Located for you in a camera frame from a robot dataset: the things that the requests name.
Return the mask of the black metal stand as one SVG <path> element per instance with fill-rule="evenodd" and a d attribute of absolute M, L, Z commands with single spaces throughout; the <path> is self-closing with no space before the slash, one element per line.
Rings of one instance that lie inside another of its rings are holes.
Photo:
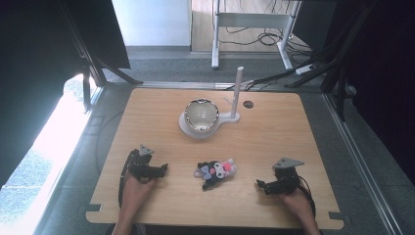
<path fill-rule="evenodd" d="M 359 31 L 363 28 L 368 16 L 372 12 L 378 0 L 358 0 L 358 11 L 350 18 L 340 35 L 333 44 L 321 52 L 322 58 L 331 55 L 331 60 L 326 65 L 313 71 L 311 74 L 298 81 L 286 84 L 287 88 L 298 88 L 315 77 L 327 73 L 323 79 L 320 90 L 322 93 L 330 93 L 337 87 L 336 114 L 341 121 L 345 121 L 344 106 L 346 97 L 346 78 L 344 63 L 347 52 L 355 41 Z"/>

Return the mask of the black and pink plush toy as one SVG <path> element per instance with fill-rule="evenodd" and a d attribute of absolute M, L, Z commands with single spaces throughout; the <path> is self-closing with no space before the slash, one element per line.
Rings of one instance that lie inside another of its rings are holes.
<path fill-rule="evenodd" d="M 212 188 L 228 176 L 233 176 L 237 171 L 234 160 L 229 159 L 225 162 L 211 161 L 198 163 L 194 171 L 196 178 L 201 178 L 205 183 L 202 186 L 204 191 Z"/>

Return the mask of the white stand with pole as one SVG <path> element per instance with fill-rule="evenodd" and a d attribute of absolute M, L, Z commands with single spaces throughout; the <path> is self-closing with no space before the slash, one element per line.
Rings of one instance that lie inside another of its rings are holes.
<path fill-rule="evenodd" d="M 236 79 L 234 83 L 234 92 L 231 102 L 231 111 L 227 113 L 221 113 L 219 112 L 219 118 L 218 118 L 218 124 L 213 129 L 213 131 L 209 133 L 196 133 L 190 130 L 190 128 L 186 125 L 184 120 L 184 111 L 181 113 L 179 117 L 179 127 L 180 129 L 188 136 L 195 138 L 195 139 L 207 139 L 210 136 L 212 136 L 219 126 L 223 123 L 235 123 L 240 119 L 240 114 L 237 112 L 238 109 L 238 103 L 239 103 L 239 96 L 241 91 L 241 85 L 242 85 L 242 78 L 244 74 L 244 67 L 238 67 L 236 72 Z"/>

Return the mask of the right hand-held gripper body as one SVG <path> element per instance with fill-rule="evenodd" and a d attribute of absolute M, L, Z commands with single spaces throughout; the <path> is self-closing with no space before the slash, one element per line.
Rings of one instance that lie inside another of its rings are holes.
<path fill-rule="evenodd" d="M 290 158 L 281 158 L 275 165 L 274 171 L 277 178 L 275 193 L 291 194 L 300 185 L 300 177 L 296 167 L 303 165 L 303 161 Z"/>

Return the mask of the person's right hand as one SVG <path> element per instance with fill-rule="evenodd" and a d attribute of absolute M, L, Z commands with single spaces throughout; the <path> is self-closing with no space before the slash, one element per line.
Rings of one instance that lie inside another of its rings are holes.
<path fill-rule="evenodd" d="M 305 194 L 296 189 L 291 194 L 280 195 L 282 203 L 287 207 L 289 212 L 299 221 L 300 224 L 306 226 L 315 221 L 312 207 Z"/>

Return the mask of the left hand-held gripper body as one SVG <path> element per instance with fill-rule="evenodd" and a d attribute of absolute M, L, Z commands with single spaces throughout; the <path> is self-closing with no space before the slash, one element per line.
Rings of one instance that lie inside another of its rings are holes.
<path fill-rule="evenodd" d="M 128 156 L 127 171 L 140 183 L 147 183 L 151 178 L 149 170 L 153 153 L 153 150 L 141 144 Z"/>

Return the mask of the black tripod stand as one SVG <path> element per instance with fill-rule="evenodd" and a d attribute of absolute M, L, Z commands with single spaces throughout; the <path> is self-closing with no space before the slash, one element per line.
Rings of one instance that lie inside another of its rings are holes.
<path fill-rule="evenodd" d="M 85 113 L 92 109 L 90 78 L 93 78 L 96 85 L 99 87 L 103 87 L 107 83 L 107 79 L 105 78 L 103 73 L 103 68 L 108 69 L 109 71 L 116 74 L 118 77 L 130 84 L 143 84 L 143 81 L 136 80 L 128 74 L 124 73 L 123 71 L 110 67 L 96 56 L 92 56 L 91 53 L 88 51 L 88 48 L 82 39 L 81 33 L 78 31 L 76 23 L 69 12 L 66 0 L 54 0 L 54 3 L 59 11 L 60 16 L 63 19 L 64 25 L 66 26 L 69 32 L 74 48 L 76 49 L 81 62 L 81 71 L 83 75 L 83 107 Z"/>

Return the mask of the white metal desk frame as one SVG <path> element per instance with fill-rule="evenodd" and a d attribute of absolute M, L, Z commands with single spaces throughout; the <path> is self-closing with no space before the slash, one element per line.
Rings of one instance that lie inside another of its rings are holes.
<path fill-rule="evenodd" d="M 285 69 L 293 69 L 286 47 L 292 33 L 300 1 L 294 1 L 291 12 L 286 15 L 254 14 L 254 13 L 226 13 L 220 11 L 220 1 L 213 0 L 213 41 L 211 49 L 211 67 L 219 68 L 219 29 L 221 27 L 252 27 L 252 28 L 278 28 L 283 30 L 283 39 L 277 43 L 280 57 Z"/>

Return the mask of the shiny silver round bowl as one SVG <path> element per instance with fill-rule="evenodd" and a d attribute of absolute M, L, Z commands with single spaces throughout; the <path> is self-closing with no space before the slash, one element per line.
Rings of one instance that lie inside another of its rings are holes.
<path fill-rule="evenodd" d="M 196 133 L 213 131 L 218 124 L 218 118 L 219 110 L 217 106 L 208 99 L 193 100 L 184 111 L 186 125 Z"/>

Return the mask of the dark curtain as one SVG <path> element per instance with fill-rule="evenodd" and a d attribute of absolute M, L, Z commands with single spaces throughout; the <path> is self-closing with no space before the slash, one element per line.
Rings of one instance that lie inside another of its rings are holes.
<path fill-rule="evenodd" d="M 353 105 L 415 184 L 415 0 L 304 0 L 294 35 L 325 62 L 343 58 Z"/>
<path fill-rule="evenodd" d="M 92 56 L 130 67 L 113 0 L 66 0 Z M 0 187 L 6 184 L 81 62 L 54 0 L 0 0 Z"/>

